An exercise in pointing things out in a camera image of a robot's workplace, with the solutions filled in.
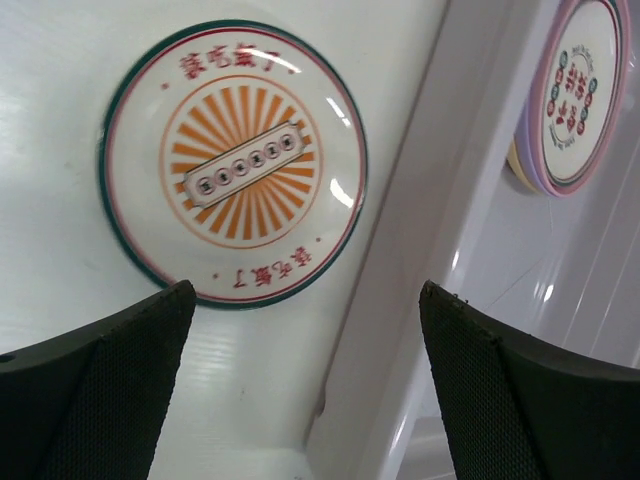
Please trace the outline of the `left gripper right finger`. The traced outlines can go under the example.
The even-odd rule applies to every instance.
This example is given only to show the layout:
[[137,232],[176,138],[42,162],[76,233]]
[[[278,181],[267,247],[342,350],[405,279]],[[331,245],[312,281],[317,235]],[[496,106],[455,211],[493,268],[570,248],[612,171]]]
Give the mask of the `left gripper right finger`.
[[638,478],[638,370],[526,334],[432,281],[419,313],[457,478]]

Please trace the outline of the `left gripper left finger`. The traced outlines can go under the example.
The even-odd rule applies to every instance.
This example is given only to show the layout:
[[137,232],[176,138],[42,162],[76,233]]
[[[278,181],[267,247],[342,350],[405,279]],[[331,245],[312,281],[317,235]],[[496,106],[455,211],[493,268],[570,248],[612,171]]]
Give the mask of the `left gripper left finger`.
[[194,311],[183,280],[2,354],[2,478],[147,478]]

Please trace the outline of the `yellow bear plate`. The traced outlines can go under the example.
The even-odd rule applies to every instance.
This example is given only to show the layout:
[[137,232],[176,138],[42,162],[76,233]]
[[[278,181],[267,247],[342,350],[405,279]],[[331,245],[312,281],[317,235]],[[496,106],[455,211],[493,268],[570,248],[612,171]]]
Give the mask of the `yellow bear plate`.
[[512,172],[519,179],[519,181],[531,192],[535,194],[540,194],[540,191],[534,185],[531,184],[531,182],[526,177],[524,171],[522,170],[522,167],[519,162],[519,156],[518,156],[516,144],[514,141],[512,141],[509,146],[506,160]]

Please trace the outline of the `lavender plastic plate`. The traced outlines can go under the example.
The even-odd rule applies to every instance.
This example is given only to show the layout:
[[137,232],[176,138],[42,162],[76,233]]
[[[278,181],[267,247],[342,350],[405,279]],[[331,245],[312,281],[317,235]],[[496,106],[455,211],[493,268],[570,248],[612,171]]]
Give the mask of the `lavender plastic plate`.
[[535,158],[532,155],[530,146],[530,136],[528,130],[528,118],[525,112],[522,112],[515,131],[515,143],[517,147],[519,162],[524,175],[528,181],[542,194],[549,196],[550,193],[543,181],[540,179],[536,170]]

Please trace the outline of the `orange sunburst pattern plate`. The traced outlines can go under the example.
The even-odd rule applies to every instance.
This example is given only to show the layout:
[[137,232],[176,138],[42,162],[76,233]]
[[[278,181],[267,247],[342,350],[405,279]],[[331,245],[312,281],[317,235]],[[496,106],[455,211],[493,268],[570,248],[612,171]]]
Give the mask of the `orange sunburst pattern plate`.
[[256,309],[309,287],[344,250],[368,148],[316,49],[229,19],[179,30],[133,64],[105,111],[97,172],[113,233],[149,279]]

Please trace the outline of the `pink plastic plate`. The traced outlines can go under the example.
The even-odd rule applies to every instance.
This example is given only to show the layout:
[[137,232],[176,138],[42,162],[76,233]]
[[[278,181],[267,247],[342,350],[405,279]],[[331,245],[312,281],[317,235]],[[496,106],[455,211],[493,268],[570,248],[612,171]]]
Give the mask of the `pink plastic plate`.
[[553,197],[567,197],[580,189],[594,174],[597,167],[604,157],[609,143],[613,137],[618,118],[621,113],[623,97],[625,93],[629,61],[631,58],[631,15],[629,4],[626,1],[609,1],[616,9],[619,22],[619,63],[618,73],[616,77],[616,86],[614,87],[613,103],[610,109],[610,117],[607,123],[606,131],[598,141],[595,150],[594,160],[589,165],[584,174],[578,178],[578,181],[570,185],[558,185],[553,183],[551,177],[544,165],[543,148],[542,148],[542,129],[541,121],[545,113],[546,99],[545,89],[547,80],[551,75],[553,56],[556,51],[556,45],[564,30],[571,12],[576,4],[580,1],[562,1],[560,2],[548,38],[545,42],[541,59],[538,63],[536,73],[534,75],[529,96],[525,102],[522,112],[525,112],[528,118],[528,130],[530,136],[530,146],[532,155],[535,158],[536,170]]

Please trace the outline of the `white plate red characters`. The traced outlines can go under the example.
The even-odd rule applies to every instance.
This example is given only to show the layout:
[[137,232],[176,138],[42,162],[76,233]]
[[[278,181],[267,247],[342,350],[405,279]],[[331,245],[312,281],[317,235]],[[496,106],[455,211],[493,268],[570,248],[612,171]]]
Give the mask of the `white plate red characters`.
[[541,121],[553,183],[578,181],[606,131],[619,63],[619,22],[609,1],[580,1],[556,45]]

